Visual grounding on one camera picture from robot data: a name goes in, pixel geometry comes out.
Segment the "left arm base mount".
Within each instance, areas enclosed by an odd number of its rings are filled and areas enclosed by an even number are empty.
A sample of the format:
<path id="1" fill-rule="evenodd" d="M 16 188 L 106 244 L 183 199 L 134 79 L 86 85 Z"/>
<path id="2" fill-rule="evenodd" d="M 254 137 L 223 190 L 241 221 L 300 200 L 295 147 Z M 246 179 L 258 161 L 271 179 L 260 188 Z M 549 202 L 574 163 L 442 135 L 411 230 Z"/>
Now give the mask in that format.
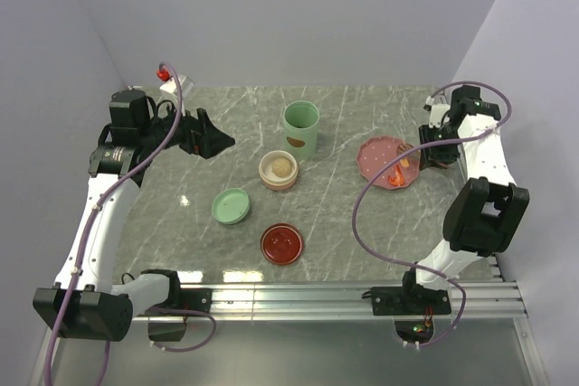
<path id="1" fill-rule="evenodd" d="M 198 311 L 209 314 L 212 289 L 188 288 L 181 290 L 180 301 L 161 310 L 147 310 L 147 335 L 156 343 L 192 345 L 203 340 L 212 330 L 212 322 L 203 315 L 179 315 L 174 310 Z"/>

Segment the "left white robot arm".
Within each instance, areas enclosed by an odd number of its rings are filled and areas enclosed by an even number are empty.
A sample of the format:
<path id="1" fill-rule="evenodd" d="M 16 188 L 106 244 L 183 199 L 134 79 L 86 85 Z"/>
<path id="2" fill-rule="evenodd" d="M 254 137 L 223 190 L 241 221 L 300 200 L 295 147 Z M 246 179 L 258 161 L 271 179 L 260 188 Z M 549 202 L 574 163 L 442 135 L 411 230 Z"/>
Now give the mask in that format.
<path id="1" fill-rule="evenodd" d="M 87 201 L 71 251 L 52 286 L 37 288 L 33 297 L 34 310 L 60 337 L 119 342 L 133 317 L 151 306 L 161 315 L 182 307 L 173 270 L 147 269 L 134 281 L 114 284 L 120 235 L 157 148 L 177 146 L 210 159 L 235 140 L 203 108 L 178 112 L 171 103 L 164 117 L 158 109 L 142 90 L 111 97 L 110 122 L 90 155 Z"/>

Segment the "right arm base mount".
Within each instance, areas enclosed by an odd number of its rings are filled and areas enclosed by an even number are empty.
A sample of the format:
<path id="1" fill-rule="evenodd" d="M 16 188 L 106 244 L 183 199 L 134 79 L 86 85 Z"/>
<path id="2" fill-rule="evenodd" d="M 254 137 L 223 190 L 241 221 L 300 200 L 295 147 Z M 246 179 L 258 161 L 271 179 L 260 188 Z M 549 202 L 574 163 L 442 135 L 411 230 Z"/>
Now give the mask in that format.
<path id="1" fill-rule="evenodd" d="M 371 302 L 373 316 L 394 318 L 394 330 L 404 344 L 421 346 L 432 341 L 434 317 L 452 311 L 445 290 L 419 290 L 417 294 L 402 287 L 371 287 L 362 299 Z"/>

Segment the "beige steamed bun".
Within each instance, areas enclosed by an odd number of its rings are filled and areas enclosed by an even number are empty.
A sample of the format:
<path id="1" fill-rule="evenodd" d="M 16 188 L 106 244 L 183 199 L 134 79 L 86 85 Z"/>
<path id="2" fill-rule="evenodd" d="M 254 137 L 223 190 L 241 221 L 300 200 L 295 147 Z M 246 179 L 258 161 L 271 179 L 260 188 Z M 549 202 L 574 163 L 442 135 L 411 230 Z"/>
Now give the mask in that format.
<path id="1" fill-rule="evenodd" d="M 279 178 L 286 178 L 290 176 L 293 171 L 292 163 L 285 157 L 276 158 L 271 163 L 271 171 Z"/>

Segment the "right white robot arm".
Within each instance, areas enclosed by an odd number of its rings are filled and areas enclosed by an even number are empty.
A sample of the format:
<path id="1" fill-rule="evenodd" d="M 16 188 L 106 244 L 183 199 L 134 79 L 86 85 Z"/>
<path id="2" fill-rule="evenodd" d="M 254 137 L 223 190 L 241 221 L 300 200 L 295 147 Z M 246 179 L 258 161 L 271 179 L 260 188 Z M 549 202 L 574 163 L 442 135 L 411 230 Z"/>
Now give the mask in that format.
<path id="1" fill-rule="evenodd" d="M 427 99 L 429 122 L 419 128 L 421 169 L 464 164 L 465 184 L 446 212 L 442 239 L 403 276 L 402 308 L 417 314 L 441 298 L 449 281 L 481 258 L 507 249 L 530 202 L 508 169 L 501 127 L 509 119 L 483 100 L 487 85 L 459 81 L 449 103 Z"/>

